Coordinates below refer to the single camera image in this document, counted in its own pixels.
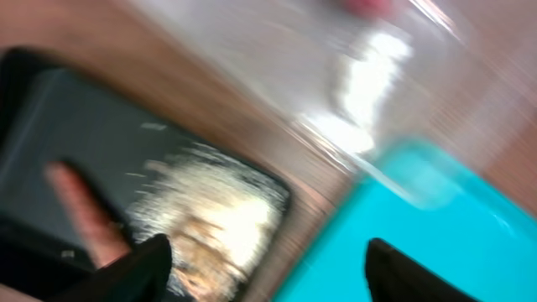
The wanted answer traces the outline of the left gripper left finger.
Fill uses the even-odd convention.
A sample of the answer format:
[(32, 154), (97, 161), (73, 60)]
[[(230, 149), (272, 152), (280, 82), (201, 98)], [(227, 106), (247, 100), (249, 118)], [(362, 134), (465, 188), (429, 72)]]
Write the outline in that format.
[(158, 234), (49, 302), (160, 302), (171, 264), (169, 240)]

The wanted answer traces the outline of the orange carrot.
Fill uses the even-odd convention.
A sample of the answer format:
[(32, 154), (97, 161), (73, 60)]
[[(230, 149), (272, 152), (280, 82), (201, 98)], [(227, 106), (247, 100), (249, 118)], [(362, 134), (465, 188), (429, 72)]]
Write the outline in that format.
[(55, 162), (47, 165), (45, 173), (97, 268), (106, 267), (131, 252), (117, 224), (73, 168)]

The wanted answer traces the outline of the white tissue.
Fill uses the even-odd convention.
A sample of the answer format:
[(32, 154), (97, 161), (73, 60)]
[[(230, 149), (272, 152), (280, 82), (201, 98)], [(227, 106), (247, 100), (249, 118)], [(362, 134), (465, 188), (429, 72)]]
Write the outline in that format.
[(338, 113), (360, 128), (372, 128), (413, 54), (406, 37), (385, 31), (357, 39), (337, 57), (332, 97)]

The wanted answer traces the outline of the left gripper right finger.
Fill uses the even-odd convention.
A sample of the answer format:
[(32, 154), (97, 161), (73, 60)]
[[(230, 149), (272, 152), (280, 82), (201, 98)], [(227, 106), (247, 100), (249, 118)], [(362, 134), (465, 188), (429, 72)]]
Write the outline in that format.
[(372, 302), (477, 302), (380, 238), (368, 242), (364, 273)]

